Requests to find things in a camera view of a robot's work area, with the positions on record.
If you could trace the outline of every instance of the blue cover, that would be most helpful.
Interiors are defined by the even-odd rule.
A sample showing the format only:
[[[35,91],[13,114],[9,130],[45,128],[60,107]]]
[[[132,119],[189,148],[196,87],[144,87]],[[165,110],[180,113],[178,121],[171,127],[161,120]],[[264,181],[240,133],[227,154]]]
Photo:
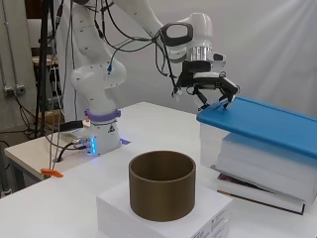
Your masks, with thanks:
[[[317,160],[317,119],[238,97],[226,110],[217,103],[197,120]]]

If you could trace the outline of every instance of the white curtain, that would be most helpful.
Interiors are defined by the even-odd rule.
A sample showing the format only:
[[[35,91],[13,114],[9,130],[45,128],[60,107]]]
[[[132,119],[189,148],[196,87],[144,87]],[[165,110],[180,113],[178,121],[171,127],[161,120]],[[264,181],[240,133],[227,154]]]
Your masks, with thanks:
[[[164,24],[186,18],[193,12],[203,12],[211,17],[214,51],[227,56],[223,70],[228,78],[240,85],[242,96],[317,116],[316,0],[151,0],[151,3]],[[57,34],[61,79],[68,11],[65,7]],[[122,30],[131,36],[145,36],[124,12],[115,6],[112,11]],[[107,36],[113,44],[124,40],[109,21]],[[76,64],[84,63],[76,47],[75,54]],[[124,84],[107,91],[118,107],[147,101],[183,111],[197,111],[189,95],[184,95],[179,103],[170,97],[171,83],[156,69],[154,47],[138,53],[118,53],[116,58],[128,72]],[[180,74],[180,65],[173,69],[175,74]],[[64,97],[67,120],[73,119],[74,115],[71,71],[69,58]],[[220,96],[216,91],[206,95],[211,101]],[[80,115],[87,108],[80,96],[77,108]]]

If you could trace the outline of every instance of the blue led light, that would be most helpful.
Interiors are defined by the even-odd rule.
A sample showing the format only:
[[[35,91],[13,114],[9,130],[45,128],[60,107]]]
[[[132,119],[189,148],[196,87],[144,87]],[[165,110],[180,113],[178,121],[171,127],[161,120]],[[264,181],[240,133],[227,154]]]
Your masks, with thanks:
[[[96,141],[94,137],[90,138],[90,144],[91,144],[91,152],[92,154],[96,154]]]

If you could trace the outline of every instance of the white wall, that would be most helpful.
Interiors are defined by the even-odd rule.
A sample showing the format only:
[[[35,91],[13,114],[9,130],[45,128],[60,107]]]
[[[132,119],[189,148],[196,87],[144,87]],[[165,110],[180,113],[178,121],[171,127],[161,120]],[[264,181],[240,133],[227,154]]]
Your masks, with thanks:
[[[151,0],[151,3],[164,24],[183,19],[192,12],[211,16],[214,51],[227,56],[224,70],[241,86],[241,95],[317,116],[317,1]],[[145,36],[125,13],[116,7],[112,11],[125,32]],[[63,57],[64,46],[60,39],[65,38],[65,29],[58,36],[59,58]],[[107,36],[113,44],[124,39],[109,21]],[[196,112],[190,96],[185,95],[180,103],[170,98],[170,80],[157,72],[154,48],[133,54],[119,53],[117,59],[128,72],[127,81],[109,92],[118,107],[147,101]],[[179,74],[180,65],[174,70]],[[212,100],[219,97],[214,91],[207,95]],[[72,98],[73,89],[68,77],[65,96],[68,120],[73,118]],[[79,104],[79,108],[86,108],[84,100]]]
[[[36,105],[35,76],[27,28],[27,17],[24,0],[4,0],[9,22],[9,34],[13,48],[14,64],[19,84],[27,87],[27,92],[20,97],[23,105],[34,111]],[[15,87],[7,32],[4,26],[4,15],[0,4],[0,56],[3,63],[7,86]],[[6,98],[0,74],[0,130],[23,123],[19,106],[11,98]]]

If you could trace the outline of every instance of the electrical outlet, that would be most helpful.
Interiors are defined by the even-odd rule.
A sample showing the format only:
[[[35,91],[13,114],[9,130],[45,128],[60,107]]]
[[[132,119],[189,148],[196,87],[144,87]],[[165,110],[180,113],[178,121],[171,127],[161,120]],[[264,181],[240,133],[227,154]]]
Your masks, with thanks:
[[[25,85],[17,85],[16,87],[16,93],[18,96],[26,94],[26,86]]]
[[[14,96],[14,89],[13,89],[13,87],[5,86],[5,87],[4,87],[4,91],[5,91],[5,95],[6,95],[7,97]]]

